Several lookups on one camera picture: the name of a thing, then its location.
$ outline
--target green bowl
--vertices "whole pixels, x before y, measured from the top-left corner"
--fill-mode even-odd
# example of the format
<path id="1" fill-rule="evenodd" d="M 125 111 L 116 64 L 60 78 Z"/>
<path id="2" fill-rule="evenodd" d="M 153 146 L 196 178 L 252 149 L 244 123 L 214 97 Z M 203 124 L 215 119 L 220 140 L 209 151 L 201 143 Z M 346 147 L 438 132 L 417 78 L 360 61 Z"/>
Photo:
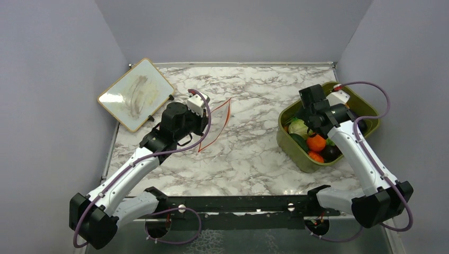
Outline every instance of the green bowl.
<path id="1" fill-rule="evenodd" d="M 322 85 L 326 96 L 331 93 L 333 87 L 337 84 L 339 83 L 327 82 Z M 360 96 L 358 96 L 347 86 L 343 87 L 342 90 L 351 96 L 347 104 L 349 108 L 353 110 L 357 115 L 359 116 L 379 115 L 378 112 L 370 104 L 368 104 L 365 100 L 360 98 Z M 284 111 L 281 112 L 281 114 L 279 115 L 279 119 L 277 121 L 279 129 L 277 131 L 276 140 L 277 144 L 293 160 L 293 162 L 297 165 L 299 169 L 301 169 L 306 173 L 313 173 L 317 171 L 320 167 L 326 167 L 335 164 L 343 157 L 343 155 L 340 155 L 337 159 L 335 159 L 332 162 L 319 163 L 310 158 L 309 155 L 304 150 L 302 150 L 302 148 L 290 137 L 290 135 L 284 130 L 283 126 L 285 125 L 285 122 L 294 117 L 295 113 L 298 111 L 300 107 L 302 107 L 301 100 L 293 103 L 293 105 L 289 106 L 288 108 L 284 109 Z M 371 135 L 371 133 L 373 133 L 373 131 L 375 131 L 379 127 L 380 120 L 366 119 L 365 122 L 366 125 L 368 126 L 368 129 L 364 134 L 364 136 L 369 137 L 369 135 Z"/>

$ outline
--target cabbage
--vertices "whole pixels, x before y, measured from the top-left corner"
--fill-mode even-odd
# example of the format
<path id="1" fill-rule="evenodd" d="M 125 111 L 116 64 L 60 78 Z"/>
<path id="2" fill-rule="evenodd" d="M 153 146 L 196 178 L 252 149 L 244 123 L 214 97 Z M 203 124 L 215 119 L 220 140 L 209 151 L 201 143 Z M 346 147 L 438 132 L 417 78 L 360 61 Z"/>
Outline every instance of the cabbage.
<path id="1" fill-rule="evenodd" d="M 309 135 L 307 135 L 308 127 L 304 124 L 304 121 L 301 119 L 293 121 L 289 125 L 289 133 L 295 133 L 301 136 L 303 139 L 307 139 Z"/>

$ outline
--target glass surface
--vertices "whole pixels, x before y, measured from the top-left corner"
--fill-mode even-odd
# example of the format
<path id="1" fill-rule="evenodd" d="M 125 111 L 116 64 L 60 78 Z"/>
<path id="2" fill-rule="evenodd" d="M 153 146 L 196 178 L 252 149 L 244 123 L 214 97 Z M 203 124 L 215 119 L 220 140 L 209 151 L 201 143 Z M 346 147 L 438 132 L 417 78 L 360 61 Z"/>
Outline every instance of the glass surface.
<path id="1" fill-rule="evenodd" d="M 147 241 L 143 227 L 143 221 L 125 225 L 106 247 L 95 250 L 89 246 L 86 253 L 392 253 L 385 229 L 381 226 L 364 229 L 358 239 L 347 243 L 324 242 L 310 236 L 306 230 L 204 230 L 198 239 L 181 246 Z M 331 220 L 326 237 L 347 238 L 358 227 L 354 220 Z M 183 241 L 194 234 L 193 231 L 172 231 L 163 239 Z"/>

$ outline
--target orange fruit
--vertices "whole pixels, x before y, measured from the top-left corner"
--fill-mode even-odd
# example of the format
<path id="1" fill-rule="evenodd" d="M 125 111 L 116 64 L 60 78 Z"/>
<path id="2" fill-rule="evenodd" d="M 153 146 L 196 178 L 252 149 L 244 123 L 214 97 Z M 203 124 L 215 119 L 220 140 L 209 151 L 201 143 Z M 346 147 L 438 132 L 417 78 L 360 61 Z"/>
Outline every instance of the orange fruit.
<path id="1" fill-rule="evenodd" d="M 320 152 L 326 146 L 326 140 L 317 134 L 315 137 L 308 137 L 306 144 L 311 151 Z"/>
<path id="2" fill-rule="evenodd" d="M 324 163 L 323 157 L 322 157 L 321 155 L 319 155 L 317 152 L 309 151 L 309 156 L 310 156 L 310 158 L 312 158 L 314 161 Z"/>

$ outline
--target white arm segment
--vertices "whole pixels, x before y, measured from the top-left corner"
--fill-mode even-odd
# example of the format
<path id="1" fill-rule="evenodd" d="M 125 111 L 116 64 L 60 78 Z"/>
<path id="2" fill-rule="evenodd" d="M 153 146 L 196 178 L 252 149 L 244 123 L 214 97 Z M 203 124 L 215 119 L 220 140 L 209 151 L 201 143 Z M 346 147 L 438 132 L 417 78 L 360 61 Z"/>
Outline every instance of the white arm segment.
<path id="1" fill-rule="evenodd" d="M 352 199 L 364 195 L 362 189 L 349 191 L 329 187 L 320 190 L 317 193 L 317 199 L 323 208 L 332 208 L 352 215 Z"/>
<path id="2" fill-rule="evenodd" d="M 317 193 L 318 202 L 322 207 L 336 209 L 348 214 L 353 214 L 351 209 L 353 198 L 375 194 L 378 192 L 377 188 L 379 187 L 384 189 L 390 187 L 390 185 L 381 178 L 379 172 L 362 150 L 360 144 L 355 142 L 356 137 L 354 135 L 353 126 L 354 122 L 352 121 L 344 122 L 340 124 L 340 127 L 332 128 L 327 135 L 348 160 L 349 165 L 360 180 L 362 189 L 348 191 L 329 187 L 322 189 Z M 395 182 L 397 180 L 396 176 L 388 171 L 371 149 L 370 145 L 363 138 L 362 142 L 365 142 L 366 148 L 370 151 L 374 160 L 382 168 L 384 173 Z"/>
<path id="3" fill-rule="evenodd" d="M 133 197 L 120 203 L 114 213 L 114 216 L 119 218 L 117 227 L 120 228 L 139 217 L 153 213 L 158 204 L 159 201 L 149 192 L 143 192 L 137 197 Z"/>
<path id="4" fill-rule="evenodd" d="M 377 188 L 379 187 L 382 187 L 383 189 L 390 188 L 390 185 L 381 178 L 381 175 L 371 163 L 360 144 L 356 142 L 353 125 L 354 122 L 352 121 L 344 122 L 340 124 L 340 127 L 332 128 L 329 131 L 328 136 L 348 160 L 349 165 L 352 167 L 355 175 L 360 180 L 363 193 L 366 196 L 377 193 Z M 388 178 L 394 183 L 397 180 L 396 176 L 388 171 L 388 169 L 383 165 L 383 163 L 371 149 L 370 145 L 364 140 L 361 133 L 360 137 L 362 138 L 361 142 L 364 142 L 371 156 L 384 171 L 384 173 L 388 175 Z"/>
<path id="5" fill-rule="evenodd" d="M 136 159 L 141 158 L 143 156 L 147 156 L 152 154 L 152 152 L 146 148 L 137 148 L 137 150 L 132 154 L 131 158 L 123 164 L 123 166 L 117 170 L 108 180 L 102 183 L 99 187 L 89 192 L 90 198 L 92 201 L 98 194 L 107 186 L 113 179 L 116 178 L 120 172 L 124 171 L 125 168 L 134 162 Z M 151 157 L 146 160 L 143 160 L 136 164 L 133 168 L 131 168 L 128 172 L 126 172 L 123 176 L 118 179 L 114 185 L 104 194 L 104 197 L 100 198 L 96 202 L 96 206 L 100 207 L 104 205 L 104 212 L 112 216 L 120 202 L 125 198 L 126 195 L 136 186 L 137 183 L 142 180 L 148 173 L 153 171 L 155 168 L 159 166 L 159 159 L 157 157 Z"/>

